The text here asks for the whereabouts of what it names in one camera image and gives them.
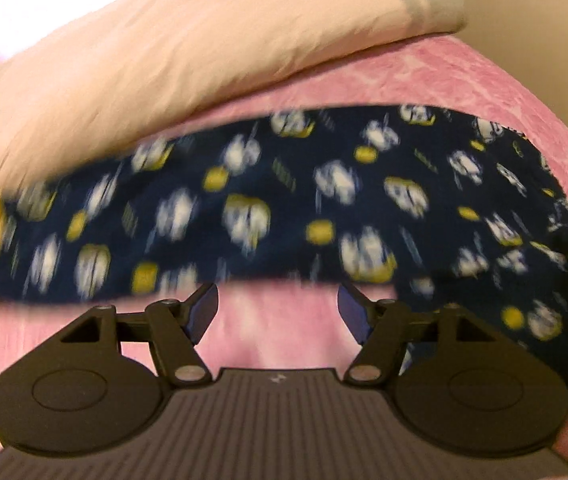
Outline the folded beige grey quilt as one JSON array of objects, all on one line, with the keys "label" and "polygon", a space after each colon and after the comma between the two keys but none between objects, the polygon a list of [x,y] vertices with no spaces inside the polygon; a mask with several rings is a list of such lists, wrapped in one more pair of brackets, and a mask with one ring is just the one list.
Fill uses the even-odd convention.
[{"label": "folded beige grey quilt", "polygon": [[0,63],[0,192],[308,68],[465,22],[465,0],[117,0]]}]

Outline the navy patterned fleece pajama pants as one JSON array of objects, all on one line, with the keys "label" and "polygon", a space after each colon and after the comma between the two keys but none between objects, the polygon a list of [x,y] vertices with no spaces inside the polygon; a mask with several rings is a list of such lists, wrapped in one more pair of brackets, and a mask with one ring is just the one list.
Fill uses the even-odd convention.
[{"label": "navy patterned fleece pajama pants", "polygon": [[269,278],[459,304],[568,384],[568,197],[498,122],[416,104],[283,110],[0,196],[0,301]]}]

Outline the pink floral bed blanket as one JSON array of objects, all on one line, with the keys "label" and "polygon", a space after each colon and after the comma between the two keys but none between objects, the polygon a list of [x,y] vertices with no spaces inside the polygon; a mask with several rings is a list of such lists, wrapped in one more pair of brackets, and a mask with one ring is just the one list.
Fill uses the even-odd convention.
[{"label": "pink floral bed blanket", "polygon": [[[477,115],[526,133],[568,194],[568,128],[519,82],[451,36],[369,50],[229,101],[177,125],[191,132],[286,107],[421,103]],[[75,318],[75,307],[0,307],[0,373]],[[334,286],[229,283],[198,347],[221,367],[342,370],[357,344],[340,322]]]}]

